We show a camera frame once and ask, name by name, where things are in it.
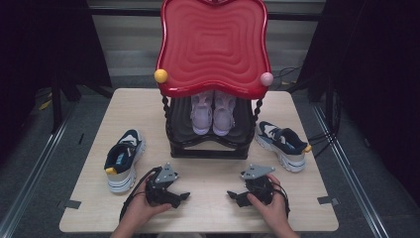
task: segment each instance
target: shoe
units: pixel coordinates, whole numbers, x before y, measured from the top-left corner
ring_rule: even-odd
[[[135,163],[145,150],[145,140],[137,130],[129,130],[108,153],[104,170],[112,192],[129,190],[136,180]]]
[[[213,132],[218,136],[226,136],[235,126],[233,113],[236,105],[236,97],[222,91],[216,91],[214,101]]]
[[[197,135],[205,135],[212,123],[213,90],[203,91],[191,96],[192,129]]]
[[[302,142],[291,129],[280,129],[261,121],[257,124],[255,138],[266,150],[275,152],[280,164],[288,171],[298,173],[305,169],[305,153],[310,152],[312,147]]]

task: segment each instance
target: shoe sole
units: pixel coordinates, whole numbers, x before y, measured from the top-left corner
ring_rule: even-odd
[[[136,174],[135,164],[140,159],[140,157],[142,156],[146,148],[146,141],[143,139],[142,135],[139,132],[137,133],[139,135],[139,140],[142,141],[142,144],[140,145],[140,147],[136,149],[136,156],[133,160],[132,166],[130,167],[130,173],[124,180],[121,180],[121,181],[108,180],[108,187],[112,192],[115,192],[115,193],[125,192],[129,190],[130,188],[132,188],[136,182],[137,174]]]
[[[306,167],[305,155],[286,155],[280,148],[272,145],[272,139],[255,135],[256,141],[266,150],[275,152],[280,164],[289,172],[299,173]]]

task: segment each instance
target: person's right hand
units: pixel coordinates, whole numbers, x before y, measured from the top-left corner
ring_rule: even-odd
[[[273,182],[274,189],[281,190],[281,187],[279,187],[280,181],[274,175],[266,176]],[[247,194],[247,198],[260,212],[265,223],[278,238],[299,237],[287,221],[284,198],[277,191],[272,194],[272,202],[268,205],[264,205],[251,193]]]

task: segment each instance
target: wooden table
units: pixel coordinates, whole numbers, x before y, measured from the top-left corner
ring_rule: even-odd
[[[312,153],[306,154],[306,169],[298,174],[285,170],[274,152],[253,140],[247,160],[174,159],[164,131],[164,112],[157,89],[117,89],[98,130],[71,200],[81,201],[78,209],[67,208],[59,228],[63,232],[112,232],[118,224],[123,202],[131,191],[116,195],[109,191],[103,170],[106,156],[129,129],[138,129],[146,150],[136,163],[138,178],[151,168],[170,162],[179,179],[169,191],[190,191],[177,209],[154,217],[139,232],[261,233],[269,232],[252,206],[239,207],[227,190],[246,191],[240,177],[250,164],[275,167],[290,202],[289,222],[295,231],[334,231],[338,221],[331,204],[320,205],[317,197],[327,195]],[[260,120],[288,127],[306,141],[297,111],[287,92],[269,91],[263,100]],[[223,146],[206,142],[197,147]]]

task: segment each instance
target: red shelf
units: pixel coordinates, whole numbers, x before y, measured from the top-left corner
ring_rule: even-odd
[[[168,73],[167,81],[158,84],[163,95],[216,89],[246,99],[265,96],[260,77],[271,69],[261,0],[166,0],[161,21],[157,69]]]

